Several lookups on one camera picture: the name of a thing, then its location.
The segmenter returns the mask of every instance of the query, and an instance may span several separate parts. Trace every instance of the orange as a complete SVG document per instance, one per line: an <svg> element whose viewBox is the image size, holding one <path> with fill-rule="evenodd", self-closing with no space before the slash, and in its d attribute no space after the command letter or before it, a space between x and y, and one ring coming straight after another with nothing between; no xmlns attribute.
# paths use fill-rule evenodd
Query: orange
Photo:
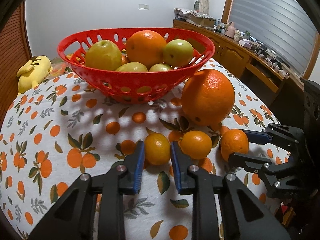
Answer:
<svg viewBox="0 0 320 240"><path fill-rule="evenodd" d="M72 148L67 155L67 162L71 168L77 168L82 162L82 154L79 149Z"/></svg>
<svg viewBox="0 0 320 240"><path fill-rule="evenodd" d="M225 119L235 103L230 80L215 69L198 71L182 90L182 109L198 125L216 125Z"/></svg>
<svg viewBox="0 0 320 240"><path fill-rule="evenodd" d="M62 196L63 193L68 189L68 185L64 182L60 182L57 185L57 194L59 197Z"/></svg>
<svg viewBox="0 0 320 240"><path fill-rule="evenodd" d="M170 142L161 133L151 133L144 141L145 158L152 165L163 165L170 160Z"/></svg>
<svg viewBox="0 0 320 240"><path fill-rule="evenodd" d="M209 135L204 132L190 131L183 136L180 148L184 154L189 155L192 159L200 160L211 152L212 141Z"/></svg>
<svg viewBox="0 0 320 240"><path fill-rule="evenodd" d="M85 155L83 155L82 164L84 167L93 168L96 165L96 162L97 161L92 154L86 153Z"/></svg>
<svg viewBox="0 0 320 240"><path fill-rule="evenodd" d="M41 173L42 177L47 178L50 176L51 171L52 171L51 161L46 159L45 161L43 161L43 163L41 163L40 173Z"/></svg>
<svg viewBox="0 0 320 240"><path fill-rule="evenodd" d="M155 64L163 63L162 51L166 45L159 33L139 31L127 40L125 48L129 61L142 63L149 69Z"/></svg>
<svg viewBox="0 0 320 240"><path fill-rule="evenodd" d="M230 154L234 152L247 154L249 141L247 135L239 129L226 131L220 141L222 158L227 162Z"/></svg>

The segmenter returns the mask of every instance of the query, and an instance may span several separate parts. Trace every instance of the large orange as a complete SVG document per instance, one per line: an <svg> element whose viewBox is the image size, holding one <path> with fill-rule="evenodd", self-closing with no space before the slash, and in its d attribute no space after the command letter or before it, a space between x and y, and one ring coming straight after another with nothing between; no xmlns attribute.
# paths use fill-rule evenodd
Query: large orange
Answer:
<svg viewBox="0 0 320 240"><path fill-rule="evenodd" d="M162 51L166 45L159 33L139 31L127 40L125 48L131 62L142 63L149 69L155 64L163 63Z"/></svg>
<svg viewBox="0 0 320 240"><path fill-rule="evenodd" d="M198 125L218 124L231 112L234 103L235 91L230 80L214 69L198 71L182 91L182 109Z"/></svg>
<svg viewBox="0 0 320 240"><path fill-rule="evenodd" d="M249 141L247 135L239 129L226 131L220 140L221 155L227 162L230 154L234 152L247 154L249 151Z"/></svg>

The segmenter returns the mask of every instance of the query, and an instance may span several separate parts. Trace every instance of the wooden window frame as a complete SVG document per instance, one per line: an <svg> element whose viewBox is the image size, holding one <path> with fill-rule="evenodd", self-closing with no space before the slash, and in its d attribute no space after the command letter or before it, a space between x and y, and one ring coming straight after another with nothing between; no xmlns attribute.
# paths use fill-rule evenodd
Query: wooden window frame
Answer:
<svg viewBox="0 0 320 240"><path fill-rule="evenodd" d="M223 22L223 23L227 23L229 20L232 2L233 2L233 0L226 0L226 3L224 5L224 9L223 9L222 18L221 18L221 22ZM309 77L315 67L316 61L318 59L319 51L320 51L320 35L319 35L319 33L317 33L316 37L315 37L315 43L313 45L310 60L309 60L309 63L308 63L308 66L307 66L305 72L302 75L302 78L309 79Z"/></svg>

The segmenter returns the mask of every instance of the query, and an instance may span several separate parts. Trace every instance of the table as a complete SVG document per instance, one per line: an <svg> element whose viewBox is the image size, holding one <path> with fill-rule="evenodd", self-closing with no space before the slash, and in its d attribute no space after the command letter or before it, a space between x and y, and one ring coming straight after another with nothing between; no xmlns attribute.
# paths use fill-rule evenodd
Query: table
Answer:
<svg viewBox="0 0 320 240"><path fill-rule="evenodd" d="M27 239L81 173L106 173L134 151L135 142L153 131L170 140L191 127L206 132L212 137L213 148L204 168L220 176L230 171L218 150L221 132L227 127L261 131L269 122L279 122L254 93L216 61L210 59L203 68L221 71L235 89L234 108L219 131L198 127L184 117L180 100L184 83L155 102L123 105L72 72L18 96L0 135L0 206L19 235ZM249 155L280 164L288 161L290 153L270 144L250 144ZM276 212L281 201L266 197L266 188L256 174L242 168L231 172L270 212ZM124 207L127 239L191 239L192 197L177 194L170 162L147 166L140 194L124 196ZM218 214L222 228L220 210Z"/></svg>

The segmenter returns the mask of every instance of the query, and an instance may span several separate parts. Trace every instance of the wooden shutter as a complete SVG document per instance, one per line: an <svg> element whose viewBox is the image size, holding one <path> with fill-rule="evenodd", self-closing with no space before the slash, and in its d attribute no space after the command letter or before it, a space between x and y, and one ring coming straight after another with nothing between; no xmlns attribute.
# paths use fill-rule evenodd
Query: wooden shutter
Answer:
<svg viewBox="0 0 320 240"><path fill-rule="evenodd" d="M24 8L23 2L0 33L0 129L8 107L18 94L17 71L31 58Z"/></svg>

